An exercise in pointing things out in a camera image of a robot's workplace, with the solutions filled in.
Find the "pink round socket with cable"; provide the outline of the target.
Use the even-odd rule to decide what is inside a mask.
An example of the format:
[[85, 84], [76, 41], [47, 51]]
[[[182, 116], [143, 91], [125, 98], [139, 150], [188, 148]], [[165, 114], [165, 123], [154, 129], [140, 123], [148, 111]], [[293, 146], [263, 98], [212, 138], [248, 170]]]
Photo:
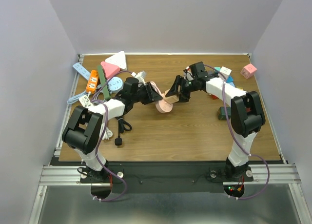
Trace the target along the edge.
[[155, 102], [155, 106], [156, 106], [157, 110], [163, 114], [171, 112], [173, 109], [173, 104], [169, 104], [164, 100], [164, 94], [160, 91], [160, 89], [158, 88], [158, 86], [156, 85], [155, 82], [151, 81], [150, 83], [154, 86], [155, 89], [157, 89], [159, 91], [159, 93], [161, 93], [161, 95], [163, 97], [162, 100]]

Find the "beige cube plug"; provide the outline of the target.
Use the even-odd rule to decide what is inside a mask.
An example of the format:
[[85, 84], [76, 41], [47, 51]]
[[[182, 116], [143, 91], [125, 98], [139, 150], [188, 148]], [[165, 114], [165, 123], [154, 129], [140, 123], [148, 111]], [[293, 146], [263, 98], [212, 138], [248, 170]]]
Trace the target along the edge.
[[177, 94], [174, 94], [174, 95], [171, 95], [171, 96], [166, 96], [167, 94], [169, 93], [169, 90], [166, 90], [165, 93], [164, 93], [164, 100], [169, 103], [169, 104], [174, 104], [176, 102], [179, 102], [179, 95]]

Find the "green power strip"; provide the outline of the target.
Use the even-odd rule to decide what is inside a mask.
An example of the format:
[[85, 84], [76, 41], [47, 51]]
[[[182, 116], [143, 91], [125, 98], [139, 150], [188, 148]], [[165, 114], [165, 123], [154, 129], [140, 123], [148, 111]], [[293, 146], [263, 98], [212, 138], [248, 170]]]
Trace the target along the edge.
[[101, 65], [98, 65], [97, 66], [97, 71], [98, 71], [98, 74], [99, 74], [99, 80], [100, 80], [100, 84], [101, 84], [101, 87], [102, 87], [102, 93], [104, 95], [104, 99], [106, 101], [108, 101], [110, 98], [111, 98], [111, 93], [108, 89], [108, 86], [107, 86], [107, 79], [106, 79], [106, 76], [105, 76], [105, 73], [104, 73], [104, 69]]

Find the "white grey cube plug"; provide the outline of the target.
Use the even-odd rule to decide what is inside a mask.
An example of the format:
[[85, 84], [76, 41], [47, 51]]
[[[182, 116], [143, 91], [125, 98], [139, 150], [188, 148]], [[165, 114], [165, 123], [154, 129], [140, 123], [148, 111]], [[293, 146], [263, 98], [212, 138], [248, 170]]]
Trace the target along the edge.
[[231, 72], [232, 72], [231, 69], [222, 66], [221, 69], [220, 69], [220, 71], [219, 71], [219, 74], [218, 74], [218, 75], [219, 75], [222, 79], [227, 80], [228, 77], [230, 76]]

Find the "dark green cube plug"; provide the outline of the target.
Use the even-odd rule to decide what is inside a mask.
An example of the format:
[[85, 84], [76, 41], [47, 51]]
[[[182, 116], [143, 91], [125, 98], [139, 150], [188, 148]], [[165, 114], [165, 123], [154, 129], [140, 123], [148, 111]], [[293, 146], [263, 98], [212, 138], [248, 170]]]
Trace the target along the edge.
[[226, 115], [228, 115], [228, 118], [231, 118], [231, 108], [230, 107], [223, 107], [221, 106], [217, 112], [217, 116], [219, 120], [225, 121]]

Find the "pink cube socket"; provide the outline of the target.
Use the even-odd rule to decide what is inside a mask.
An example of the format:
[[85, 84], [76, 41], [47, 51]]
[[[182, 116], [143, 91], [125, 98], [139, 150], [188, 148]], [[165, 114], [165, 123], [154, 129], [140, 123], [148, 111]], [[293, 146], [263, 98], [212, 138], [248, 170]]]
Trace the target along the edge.
[[256, 71], [257, 71], [257, 68], [253, 64], [249, 63], [242, 68], [240, 74], [245, 79], [249, 79], [255, 74]]

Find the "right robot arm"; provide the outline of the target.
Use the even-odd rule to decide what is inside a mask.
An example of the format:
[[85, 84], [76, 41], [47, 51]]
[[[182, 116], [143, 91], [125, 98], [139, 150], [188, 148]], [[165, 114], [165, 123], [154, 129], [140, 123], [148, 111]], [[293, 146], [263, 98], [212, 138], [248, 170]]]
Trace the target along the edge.
[[233, 87], [213, 74], [192, 80], [178, 75], [164, 98], [172, 100], [177, 96], [178, 102], [188, 102], [191, 93], [199, 90], [217, 96], [231, 109], [228, 127], [233, 145], [226, 158], [224, 174], [227, 179], [236, 180], [247, 170], [254, 138], [265, 123], [260, 96], [255, 91], [246, 92]]

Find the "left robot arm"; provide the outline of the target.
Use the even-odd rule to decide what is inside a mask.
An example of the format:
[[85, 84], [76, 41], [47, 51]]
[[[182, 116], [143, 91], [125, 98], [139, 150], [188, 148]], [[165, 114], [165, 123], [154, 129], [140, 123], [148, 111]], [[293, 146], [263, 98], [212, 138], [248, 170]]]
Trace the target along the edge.
[[77, 106], [62, 133], [62, 141], [74, 149], [92, 171], [97, 182], [108, 178], [107, 160], [98, 151], [110, 119], [127, 114], [135, 103], [144, 105], [162, 100], [161, 91], [152, 82], [124, 84], [109, 101], [89, 108]]

